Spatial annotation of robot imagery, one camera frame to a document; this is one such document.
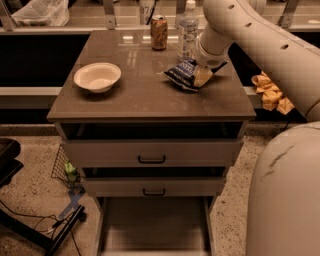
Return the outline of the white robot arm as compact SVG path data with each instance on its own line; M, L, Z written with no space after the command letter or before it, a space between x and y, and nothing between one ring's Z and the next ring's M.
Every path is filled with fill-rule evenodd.
M320 53L262 18L247 0L204 0L199 64L217 67L236 43L261 69L264 108L297 109L306 124L260 154L249 191L246 256L320 256Z

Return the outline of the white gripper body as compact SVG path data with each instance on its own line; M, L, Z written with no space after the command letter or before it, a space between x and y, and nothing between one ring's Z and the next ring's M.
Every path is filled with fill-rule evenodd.
M200 37L195 48L195 59L199 66L208 69L215 69L226 60L227 44L218 40L205 39Z

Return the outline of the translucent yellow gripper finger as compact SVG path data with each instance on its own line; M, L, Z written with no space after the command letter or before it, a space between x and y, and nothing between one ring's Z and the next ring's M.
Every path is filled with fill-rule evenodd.
M212 75L213 72L210 69L197 66L194 72L194 86L197 88L202 87L209 81Z

